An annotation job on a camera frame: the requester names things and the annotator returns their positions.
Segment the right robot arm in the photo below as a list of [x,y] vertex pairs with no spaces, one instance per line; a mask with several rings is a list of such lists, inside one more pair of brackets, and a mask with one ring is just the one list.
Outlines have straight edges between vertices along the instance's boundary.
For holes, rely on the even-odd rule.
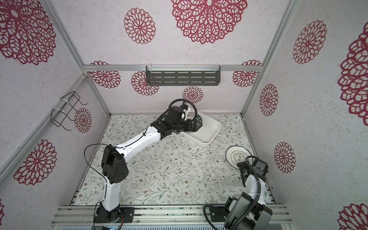
[[245,191],[230,197],[225,205],[229,212],[224,223],[228,230],[265,230],[273,211],[266,206],[268,164],[255,156],[238,163]]

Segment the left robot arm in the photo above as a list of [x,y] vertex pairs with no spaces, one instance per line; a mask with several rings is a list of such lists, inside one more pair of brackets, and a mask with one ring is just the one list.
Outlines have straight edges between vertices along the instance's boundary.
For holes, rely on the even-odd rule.
[[101,162],[102,174],[106,180],[106,189],[102,206],[107,212],[119,207],[120,186],[128,176],[127,163],[136,154],[172,133],[197,132],[202,127],[202,120],[198,119],[198,111],[193,107],[194,115],[189,113],[187,105],[169,106],[162,116],[148,125],[145,130],[117,146],[107,145]]

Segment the grey slotted wall shelf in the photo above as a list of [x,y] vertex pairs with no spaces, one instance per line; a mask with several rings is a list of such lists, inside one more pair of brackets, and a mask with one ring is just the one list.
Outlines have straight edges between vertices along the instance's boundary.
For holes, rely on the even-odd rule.
[[199,67],[146,67],[149,86],[218,86],[220,66]]

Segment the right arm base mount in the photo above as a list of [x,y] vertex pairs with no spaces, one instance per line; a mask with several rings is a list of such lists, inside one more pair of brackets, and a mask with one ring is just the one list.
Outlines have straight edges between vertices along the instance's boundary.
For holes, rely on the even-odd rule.
[[210,205],[208,209],[211,222],[225,222],[236,202],[237,198],[229,197],[223,205]]

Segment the white plastic bin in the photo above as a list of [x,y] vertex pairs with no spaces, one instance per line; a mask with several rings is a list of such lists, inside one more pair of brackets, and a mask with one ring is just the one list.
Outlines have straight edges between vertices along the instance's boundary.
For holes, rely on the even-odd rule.
[[197,112],[197,117],[202,121],[202,127],[197,132],[184,132],[182,133],[186,138],[195,142],[202,147],[208,147],[214,138],[219,134],[222,124],[205,115],[201,112]]

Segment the aluminium front rail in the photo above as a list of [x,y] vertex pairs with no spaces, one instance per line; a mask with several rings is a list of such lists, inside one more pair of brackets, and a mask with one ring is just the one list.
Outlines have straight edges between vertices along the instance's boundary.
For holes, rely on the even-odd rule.
[[[205,224],[202,205],[134,206],[124,225]],[[94,206],[60,206],[51,226],[93,225]]]

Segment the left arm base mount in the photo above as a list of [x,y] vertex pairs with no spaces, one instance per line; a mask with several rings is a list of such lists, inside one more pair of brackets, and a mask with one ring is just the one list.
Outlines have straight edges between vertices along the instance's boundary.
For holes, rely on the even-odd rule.
[[94,214],[94,223],[132,223],[135,208],[120,207],[107,211],[99,205]]

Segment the clover plate far right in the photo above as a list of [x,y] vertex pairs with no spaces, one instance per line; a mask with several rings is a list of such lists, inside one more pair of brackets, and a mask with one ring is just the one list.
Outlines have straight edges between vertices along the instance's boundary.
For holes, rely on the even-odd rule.
[[225,152],[226,161],[234,169],[238,169],[237,164],[244,162],[248,156],[253,156],[253,154],[241,146],[231,146]]

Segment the green rim lettered plate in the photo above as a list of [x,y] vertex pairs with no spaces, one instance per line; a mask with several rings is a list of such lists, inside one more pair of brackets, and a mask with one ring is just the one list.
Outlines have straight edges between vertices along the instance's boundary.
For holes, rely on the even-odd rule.
[[197,132],[202,128],[203,126],[202,117],[199,114],[197,114],[196,117],[194,116],[195,116],[195,113],[188,114],[187,121],[189,122],[186,123],[185,132]]

